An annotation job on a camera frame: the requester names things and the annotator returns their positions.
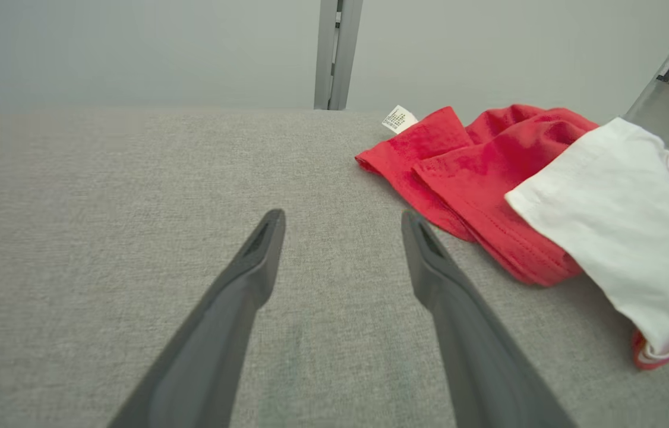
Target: clothing tag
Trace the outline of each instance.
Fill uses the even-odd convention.
[[[383,125],[392,132],[399,134],[407,130],[413,124],[419,122],[413,114],[402,106],[395,106],[391,113],[383,120]]]

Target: white panel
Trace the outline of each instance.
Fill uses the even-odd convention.
[[[0,107],[312,108],[318,2],[0,0]]]
[[[511,103],[624,114],[669,54],[668,0],[369,0],[348,109],[463,122]]]

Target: white cloth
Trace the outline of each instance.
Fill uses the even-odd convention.
[[[566,250],[646,338],[638,358],[669,358],[669,151],[614,119],[508,192],[527,223]]]

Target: gray table surface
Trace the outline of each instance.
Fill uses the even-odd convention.
[[[104,426],[263,213],[288,233],[234,426],[452,426],[405,202],[353,156],[384,114],[86,109],[0,115],[0,426]],[[669,365],[585,276],[518,284],[440,233],[581,426],[669,426]]]

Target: red garment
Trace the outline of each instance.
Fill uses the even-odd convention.
[[[598,125],[568,109],[489,109],[464,127],[441,108],[356,156],[416,211],[465,241],[478,241],[516,279],[549,287],[582,270],[503,198]]]

